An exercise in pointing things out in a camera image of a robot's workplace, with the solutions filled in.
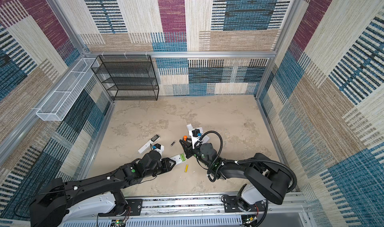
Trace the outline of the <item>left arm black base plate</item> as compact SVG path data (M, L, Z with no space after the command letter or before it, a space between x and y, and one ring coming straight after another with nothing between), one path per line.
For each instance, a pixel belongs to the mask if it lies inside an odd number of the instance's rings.
M128 199L124 205L116 205L108 213L99 213L99 217L127 217L127 216L139 216L142 211L143 199Z

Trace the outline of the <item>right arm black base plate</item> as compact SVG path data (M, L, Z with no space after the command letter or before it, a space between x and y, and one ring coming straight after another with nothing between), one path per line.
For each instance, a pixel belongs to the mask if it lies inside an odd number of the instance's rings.
M255 204L248 204L240 197L230 195L222 195L221 201L224 204L226 213L263 212L266 209L266 201L256 202Z

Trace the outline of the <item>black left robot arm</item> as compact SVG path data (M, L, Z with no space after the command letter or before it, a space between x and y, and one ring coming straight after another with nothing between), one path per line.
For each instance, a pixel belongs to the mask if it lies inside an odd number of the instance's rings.
M121 215L126 207L122 189L138 185L146 177L168 173L176 164L175 160L162 158L158 151L151 150L139 161L100 176L72 182L56 178L32 198L29 205L31 226L57 227L69 215L70 207L104 193L115 198L117 206L112 208L112 213Z

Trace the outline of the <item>white remote control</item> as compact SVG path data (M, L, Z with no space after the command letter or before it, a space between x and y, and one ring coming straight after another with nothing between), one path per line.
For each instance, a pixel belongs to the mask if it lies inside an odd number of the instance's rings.
M175 166L182 164L180 154L170 157L170 160L175 163Z
M200 140L200 143L201 144L207 143L209 141L209 139L210 138L206 135L206 136L204 136L204 138L202 140Z

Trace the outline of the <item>green battery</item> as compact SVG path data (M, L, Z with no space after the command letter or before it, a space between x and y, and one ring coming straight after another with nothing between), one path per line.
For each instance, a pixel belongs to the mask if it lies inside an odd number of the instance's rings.
M181 158L181 162L185 162L186 161L186 158L185 158L184 154L180 154L180 158Z

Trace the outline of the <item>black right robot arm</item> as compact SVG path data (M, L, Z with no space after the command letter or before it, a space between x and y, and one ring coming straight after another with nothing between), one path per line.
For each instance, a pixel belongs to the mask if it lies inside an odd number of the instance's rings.
M220 156L223 140L216 151L211 143L199 140L193 144L190 138L179 140L186 158L195 157L207 167L207 176L216 180L247 179L266 200L281 205L287 193L298 183L295 173L285 164L271 160L261 153L243 160L225 159Z

